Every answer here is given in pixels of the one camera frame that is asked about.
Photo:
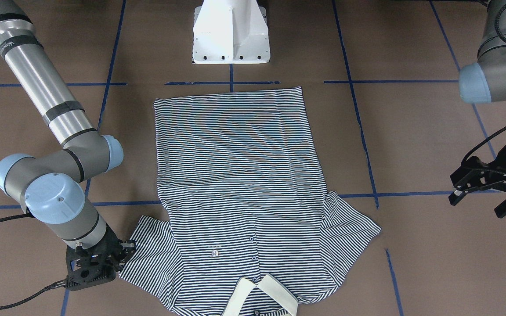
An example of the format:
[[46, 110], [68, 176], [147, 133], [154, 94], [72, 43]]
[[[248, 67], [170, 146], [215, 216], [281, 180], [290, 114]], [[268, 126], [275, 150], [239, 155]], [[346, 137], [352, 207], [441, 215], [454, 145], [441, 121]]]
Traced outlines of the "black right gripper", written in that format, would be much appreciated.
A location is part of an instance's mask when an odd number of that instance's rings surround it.
[[78, 291], [113, 281], [136, 251], [135, 240], [118, 239], [109, 226], [95, 246], [81, 251], [67, 247], [66, 289]]

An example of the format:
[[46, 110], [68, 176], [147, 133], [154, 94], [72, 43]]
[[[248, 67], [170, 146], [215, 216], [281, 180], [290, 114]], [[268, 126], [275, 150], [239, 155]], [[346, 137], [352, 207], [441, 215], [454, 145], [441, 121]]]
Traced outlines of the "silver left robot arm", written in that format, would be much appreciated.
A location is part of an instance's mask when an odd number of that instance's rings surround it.
[[[468, 104], [506, 101], [506, 0], [490, 0], [477, 61], [459, 72], [460, 97]], [[482, 162], [474, 152], [492, 138], [506, 131], [506, 126], [474, 146], [450, 176], [454, 191], [448, 200], [457, 205], [467, 194], [497, 190], [506, 193], [506, 145], [490, 163]], [[506, 216], [506, 199], [494, 209], [498, 218]]]

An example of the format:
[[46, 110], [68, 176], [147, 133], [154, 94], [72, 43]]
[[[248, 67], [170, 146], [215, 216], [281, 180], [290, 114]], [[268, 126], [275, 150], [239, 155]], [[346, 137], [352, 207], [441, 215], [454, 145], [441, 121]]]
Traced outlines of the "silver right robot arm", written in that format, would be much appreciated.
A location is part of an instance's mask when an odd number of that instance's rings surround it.
[[121, 144], [98, 132], [36, 37], [34, 23], [12, 0], [0, 0], [0, 57], [60, 146], [44, 156], [3, 158], [0, 189], [66, 244], [68, 272], [58, 287], [78, 291], [111, 282], [135, 244], [117, 238], [82, 184], [122, 163]]

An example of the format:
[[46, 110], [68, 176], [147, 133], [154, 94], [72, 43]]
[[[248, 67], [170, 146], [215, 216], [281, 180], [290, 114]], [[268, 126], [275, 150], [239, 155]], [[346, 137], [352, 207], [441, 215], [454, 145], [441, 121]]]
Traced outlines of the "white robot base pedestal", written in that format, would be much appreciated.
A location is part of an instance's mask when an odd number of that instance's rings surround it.
[[205, 0], [194, 9], [194, 64], [265, 64], [270, 60], [267, 6], [257, 0]]

